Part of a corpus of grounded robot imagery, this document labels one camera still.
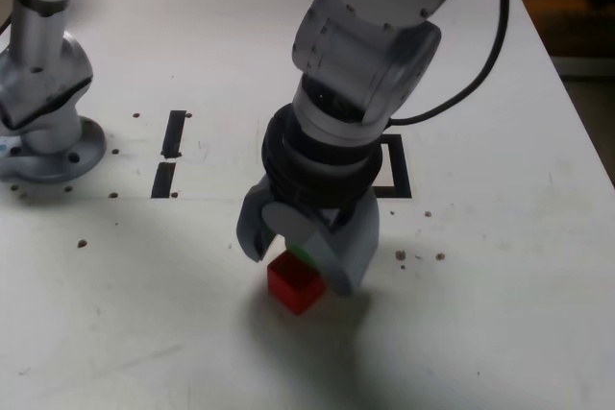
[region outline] table surface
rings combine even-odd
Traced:
[[[361,295],[300,318],[268,298],[234,229],[311,1],[74,1],[95,72],[79,108],[109,152],[72,192],[0,191],[0,408],[613,406],[615,194],[521,0],[485,84],[392,131],[414,197],[380,201]],[[433,17],[442,44],[399,116],[476,76],[497,5]],[[151,200],[171,109],[193,114],[179,198]]]

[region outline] red block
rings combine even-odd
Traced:
[[[291,252],[284,252],[267,266],[269,293],[296,315],[301,315],[325,293],[320,274]]]

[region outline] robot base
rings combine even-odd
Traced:
[[[107,150],[105,133],[93,120],[80,117],[80,121],[81,138],[59,153],[34,153],[19,136],[0,137],[0,142],[10,147],[6,155],[0,157],[0,179],[57,183],[74,180],[94,168]]]

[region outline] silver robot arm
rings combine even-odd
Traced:
[[[266,175],[239,217],[249,257],[279,234],[334,292],[356,292],[379,241],[379,139],[437,50],[427,19],[444,1],[314,0],[292,47],[303,77],[267,128]]]
[[[11,42],[0,54],[0,135],[12,138],[2,179],[68,181],[105,152],[102,129],[75,109],[92,68],[64,31],[69,2],[13,0]]]

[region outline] floor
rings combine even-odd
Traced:
[[[606,173],[615,184],[615,82],[564,84]]]

